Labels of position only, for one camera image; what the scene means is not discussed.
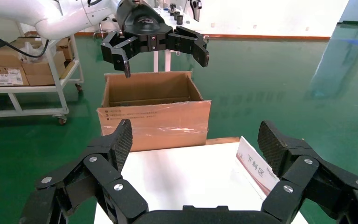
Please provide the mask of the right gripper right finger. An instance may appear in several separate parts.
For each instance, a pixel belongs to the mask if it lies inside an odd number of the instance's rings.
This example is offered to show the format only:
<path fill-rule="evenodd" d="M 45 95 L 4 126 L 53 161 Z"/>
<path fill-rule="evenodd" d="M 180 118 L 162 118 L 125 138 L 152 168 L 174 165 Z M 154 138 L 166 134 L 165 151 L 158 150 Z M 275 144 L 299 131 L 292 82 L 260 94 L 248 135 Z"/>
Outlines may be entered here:
<path fill-rule="evenodd" d="M 289 224 L 305 200 L 316 203 L 338 224 L 358 224 L 358 175 L 319 156 L 304 140 L 281 133 L 273 122 L 261 122 L 258 146 L 279 182 L 261 211 Z"/>

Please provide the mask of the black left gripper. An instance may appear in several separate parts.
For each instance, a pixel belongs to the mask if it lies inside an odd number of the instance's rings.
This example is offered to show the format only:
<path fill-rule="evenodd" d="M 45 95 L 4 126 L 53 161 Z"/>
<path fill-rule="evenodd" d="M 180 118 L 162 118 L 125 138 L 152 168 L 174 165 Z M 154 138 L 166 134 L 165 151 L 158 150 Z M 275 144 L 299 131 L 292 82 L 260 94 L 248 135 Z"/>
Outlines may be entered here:
<path fill-rule="evenodd" d="M 126 78 L 131 76 L 129 59 L 139 53 L 157 50 L 174 50 L 190 54 L 202 66 L 209 63 L 209 52 L 204 36 L 183 26 L 175 29 L 143 0 L 121 0 L 116 20 L 123 32 L 110 32 L 101 43 L 103 60 L 122 71 Z"/>

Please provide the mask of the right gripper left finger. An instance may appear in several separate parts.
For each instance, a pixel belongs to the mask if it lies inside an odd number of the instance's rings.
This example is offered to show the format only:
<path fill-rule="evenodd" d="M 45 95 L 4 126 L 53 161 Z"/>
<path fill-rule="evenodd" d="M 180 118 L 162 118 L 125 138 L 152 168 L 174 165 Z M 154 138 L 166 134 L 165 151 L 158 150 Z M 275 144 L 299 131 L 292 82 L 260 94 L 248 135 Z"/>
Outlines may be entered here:
<path fill-rule="evenodd" d="M 66 224 L 78 206 L 95 198 L 115 224 L 131 224 L 148 212 L 146 200 L 121 172 L 132 147 L 129 119 L 112 134 L 93 140 L 75 160 L 35 182 L 23 208 L 22 224 Z"/>

